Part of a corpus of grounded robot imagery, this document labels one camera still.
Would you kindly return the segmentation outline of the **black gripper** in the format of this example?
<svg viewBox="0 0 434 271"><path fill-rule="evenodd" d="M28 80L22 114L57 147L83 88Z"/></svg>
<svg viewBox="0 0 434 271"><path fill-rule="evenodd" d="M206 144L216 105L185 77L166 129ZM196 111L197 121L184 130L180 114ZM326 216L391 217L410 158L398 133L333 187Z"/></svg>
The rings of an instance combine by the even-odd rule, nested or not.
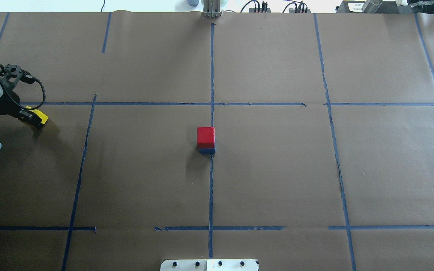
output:
<svg viewBox="0 0 434 271"><path fill-rule="evenodd" d="M10 115L37 130L45 126L45 114L31 107L21 108L20 98L14 91L0 91L0 115Z"/></svg>

